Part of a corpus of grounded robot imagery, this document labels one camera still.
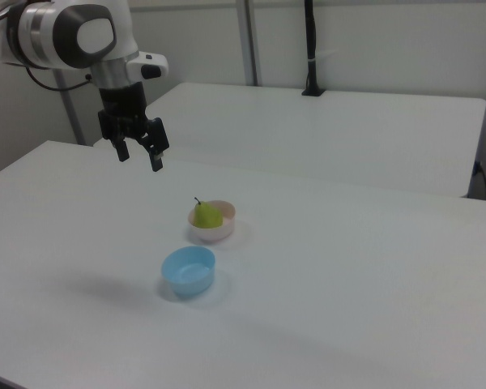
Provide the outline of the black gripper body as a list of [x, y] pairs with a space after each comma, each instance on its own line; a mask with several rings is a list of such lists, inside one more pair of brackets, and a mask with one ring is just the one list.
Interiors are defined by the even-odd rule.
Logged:
[[99, 92], [103, 104], [102, 110], [122, 118], [125, 122], [125, 137], [135, 139], [138, 124], [146, 119], [147, 102], [143, 84], [137, 82], [124, 88], [100, 88]]

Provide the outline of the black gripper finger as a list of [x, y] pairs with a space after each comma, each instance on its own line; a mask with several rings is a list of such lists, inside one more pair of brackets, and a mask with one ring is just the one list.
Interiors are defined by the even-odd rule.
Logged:
[[113, 116], [105, 110], [98, 113], [98, 119], [103, 139], [110, 141], [121, 162], [128, 160], [130, 154], [125, 141], [125, 122], [123, 119]]
[[158, 172], [163, 168], [162, 156], [169, 148], [169, 141], [164, 124], [160, 118], [143, 119], [137, 126], [137, 142], [149, 155], [151, 169]]

